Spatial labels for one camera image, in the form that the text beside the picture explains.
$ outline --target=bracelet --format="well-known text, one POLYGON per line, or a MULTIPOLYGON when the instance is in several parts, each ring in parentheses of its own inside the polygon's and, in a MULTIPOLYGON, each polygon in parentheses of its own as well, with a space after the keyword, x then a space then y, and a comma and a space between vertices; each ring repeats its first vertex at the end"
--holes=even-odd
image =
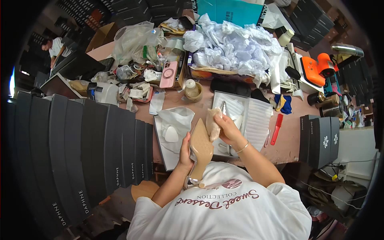
POLYGON ((248 144, 249 144, 249 141, 247 140, 247 144, 245 145, 245 147, 243 147, 242 150, 240 150, 240 151, 238 151, 238 152, 236 152, 236 153, 242 152, 246 147, 248 147, 248 144))

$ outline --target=man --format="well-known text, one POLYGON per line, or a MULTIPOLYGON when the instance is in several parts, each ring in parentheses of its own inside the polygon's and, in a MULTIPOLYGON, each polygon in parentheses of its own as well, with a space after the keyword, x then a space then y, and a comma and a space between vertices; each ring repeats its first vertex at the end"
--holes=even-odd
POLYGON ((49 55, 51 57, 51 69, 55 65, 55 63, 59 63, 58 60, 60 56, 68 57, 69 54, 72 53, 72 50, 67 49, 62 43, 62 38, 57 37, 54 40, 44 40, 41 49, 43 51, 49 51, 49 55))

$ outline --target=phone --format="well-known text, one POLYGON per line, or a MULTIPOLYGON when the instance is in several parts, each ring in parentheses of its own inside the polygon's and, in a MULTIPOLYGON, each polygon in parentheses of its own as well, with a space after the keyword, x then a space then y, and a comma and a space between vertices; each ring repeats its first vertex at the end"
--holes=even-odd
POLYGON ((177 61, 164 64, 163 74, 161 75, 160 88, 171 88, 175 84, 177 72, 177 61))

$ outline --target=high heel shoe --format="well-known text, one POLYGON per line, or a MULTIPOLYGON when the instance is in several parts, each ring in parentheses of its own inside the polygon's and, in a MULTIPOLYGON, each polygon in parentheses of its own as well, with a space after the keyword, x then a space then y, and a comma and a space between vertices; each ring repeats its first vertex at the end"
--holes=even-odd
POLYGON ((204 187, 201 183, 205 167, 212 160, 214 146, 209 141, 209 136, 203 120, 200 118, 195 125, 189 140, 189 158, 195 163, 184 182, 184 188, 188 186, 204 187))

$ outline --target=red tool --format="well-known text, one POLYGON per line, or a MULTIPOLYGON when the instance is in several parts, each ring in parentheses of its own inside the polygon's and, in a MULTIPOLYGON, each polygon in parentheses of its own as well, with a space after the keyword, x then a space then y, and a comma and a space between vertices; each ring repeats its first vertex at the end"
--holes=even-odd
POLYGON ((276 143, 277 135, 279 134, 279 130, 282 122, 283 122, 283 115, 282 114, 277 115, 277 121, 276 121, 275 131, 273 133, 272 140, 271 140, 271 145, 274 145, 276 143))

